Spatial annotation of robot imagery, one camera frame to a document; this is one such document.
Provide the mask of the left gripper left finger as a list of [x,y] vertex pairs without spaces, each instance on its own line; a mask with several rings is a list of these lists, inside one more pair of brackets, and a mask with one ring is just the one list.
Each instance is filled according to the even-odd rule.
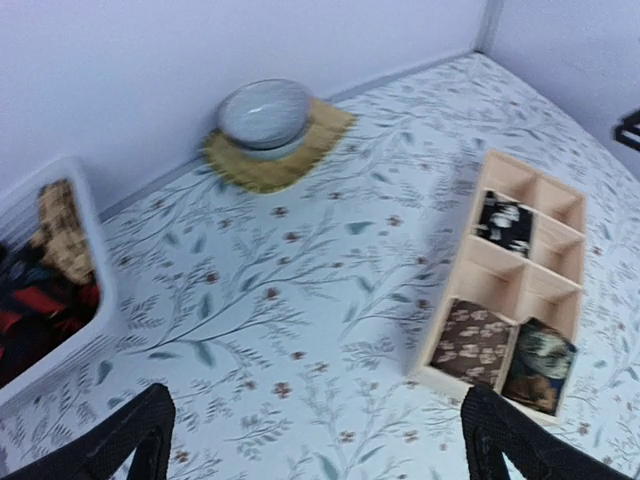
[[175,415],[168,388],[154,383],[86,434],[7,477],[109,479],[132,457],[129,479],[165,479]]

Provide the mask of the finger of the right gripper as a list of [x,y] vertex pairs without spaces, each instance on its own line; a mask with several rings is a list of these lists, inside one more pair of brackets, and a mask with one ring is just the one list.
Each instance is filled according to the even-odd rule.
[[632,150],[640,150],[640,110],[619,120],[613,131],[614,140]]

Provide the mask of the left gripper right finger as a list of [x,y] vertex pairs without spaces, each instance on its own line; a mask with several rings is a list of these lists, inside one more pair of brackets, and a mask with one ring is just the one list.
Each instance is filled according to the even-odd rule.
[[485,385],[460,408],[471,479],[508,479],[510,462],[525,479],[624,479],[611,464],[562,441]]

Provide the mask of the brown green patterned tie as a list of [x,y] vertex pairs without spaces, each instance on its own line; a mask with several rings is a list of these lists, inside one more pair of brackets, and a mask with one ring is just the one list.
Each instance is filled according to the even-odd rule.
[[530,317],[519,330],[502,395],[555,416],[576,355],[559,330]]

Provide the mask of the wooden compartment box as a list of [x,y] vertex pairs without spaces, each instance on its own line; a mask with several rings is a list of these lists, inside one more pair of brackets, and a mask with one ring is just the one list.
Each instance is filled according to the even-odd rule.
[[[523,257],[477,234],[483,200],[493,192],[533,214]],[[455,400],[471,382],[434,364],[453,303],[478,304],[514,327],[493,389],[504,390],[519,327],[532,317],[575,341],[580,325],[586,247],[586,195],[503,152],[487,153],[444,293],[418,344],[409,377]]]

